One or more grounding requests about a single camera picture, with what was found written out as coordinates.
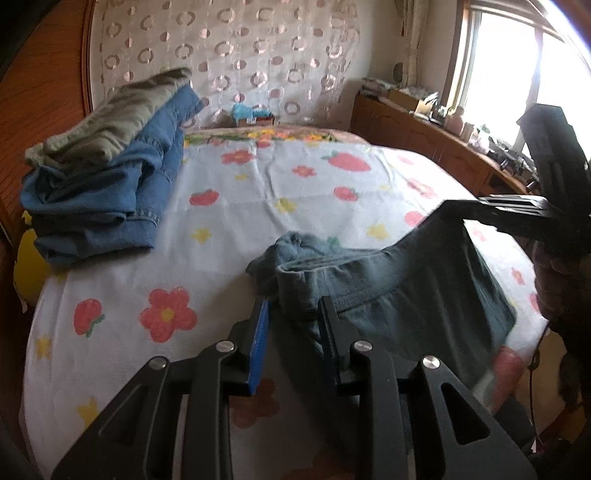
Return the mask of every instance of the wooden headboard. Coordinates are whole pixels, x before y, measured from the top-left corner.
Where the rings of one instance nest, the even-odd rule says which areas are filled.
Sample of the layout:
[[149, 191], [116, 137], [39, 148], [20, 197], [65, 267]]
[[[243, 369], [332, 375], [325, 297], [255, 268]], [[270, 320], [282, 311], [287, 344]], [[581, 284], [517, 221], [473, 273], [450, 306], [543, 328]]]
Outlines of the wooden headboard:
[[0, 80], [0, 222], [9, 242], [22, 235], [24, 151], [90, 111], [87, 59], [94, 1], [61, 0], [41, 21]]

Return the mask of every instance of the yellow pillow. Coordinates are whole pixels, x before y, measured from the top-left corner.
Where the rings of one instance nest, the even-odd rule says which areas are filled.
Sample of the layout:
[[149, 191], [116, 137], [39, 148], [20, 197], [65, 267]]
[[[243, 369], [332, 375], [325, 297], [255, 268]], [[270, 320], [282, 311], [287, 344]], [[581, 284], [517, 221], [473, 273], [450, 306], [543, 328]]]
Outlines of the yellow pillow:
[[49, 264], [43, 260], [35, 245], [37, 234], [30, 228], [22, 236], [14, 264], [14, 286], [29, 305], [35, 306], [45, 280], [50, 275]]

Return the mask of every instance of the metal screw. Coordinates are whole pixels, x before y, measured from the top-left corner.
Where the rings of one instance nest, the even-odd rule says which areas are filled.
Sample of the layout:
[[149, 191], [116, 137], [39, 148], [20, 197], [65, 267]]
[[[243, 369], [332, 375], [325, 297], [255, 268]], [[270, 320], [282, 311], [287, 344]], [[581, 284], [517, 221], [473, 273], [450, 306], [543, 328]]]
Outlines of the metal screw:
[[427, 368], [431, 368], [432, 370], [435, 370], [436, 368], [439, 368], [439, 365], [441, 365], [441, 362], [439, 361], [439, 359], [436, 356], [427, 355], [427, 356], [423, 357], [423, 365]]
[[367, 340], [357, 340], [353, 344], [353, 348], [358, 352], [369, 352], [374, 346]]
[[230, 340], [222, 340], [216, 344], [216, 350], [221, 353], [228, 353], [234, 350], [234, 343]]
[[152, 370], [162, 370], [166, 367], [167, 360], [163, 356], [155, 356], [148, 362], [148, 365]]

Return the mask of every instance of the white bed sheet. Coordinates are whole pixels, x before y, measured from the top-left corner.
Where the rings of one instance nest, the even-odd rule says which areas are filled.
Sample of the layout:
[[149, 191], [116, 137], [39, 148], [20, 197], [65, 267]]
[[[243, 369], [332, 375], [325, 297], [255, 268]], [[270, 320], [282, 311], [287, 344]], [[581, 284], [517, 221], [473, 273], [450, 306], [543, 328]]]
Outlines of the white bed sheet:
[[[188, 146], [184, 156], [153, 251], [102, 258], [44, 287], [23, 411], [46, 477], [148, 359], [194, 356], [249, 316], [255, 288], [246, 265], [279, 236], [299, 230], [346, 247], [383, 248], [443, 199], [472, 198], [422, 155], [370, 145], [226, 141]], [[545, 320], [519, 246], [466, 223], [518, 312], [506, 348], [476, 389], [492, 406], [517, 384]], [[308, 420], [272, 344], [261, 388], [233, 401], [231, 423], [237, 480], [349, 478]]]

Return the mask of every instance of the wooden dresser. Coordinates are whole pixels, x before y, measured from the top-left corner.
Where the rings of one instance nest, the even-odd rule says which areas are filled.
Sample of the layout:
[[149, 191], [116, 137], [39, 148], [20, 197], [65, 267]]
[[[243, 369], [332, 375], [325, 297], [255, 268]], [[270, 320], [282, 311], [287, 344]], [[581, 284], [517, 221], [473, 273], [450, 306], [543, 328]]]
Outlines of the wooden dresser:
[[501, 171], [493, 159], [402, 109], [357, 95], [350, 130], [373, 145], [410, 150], [430, 158], [475, 196], [527, 194], [525, 186]]

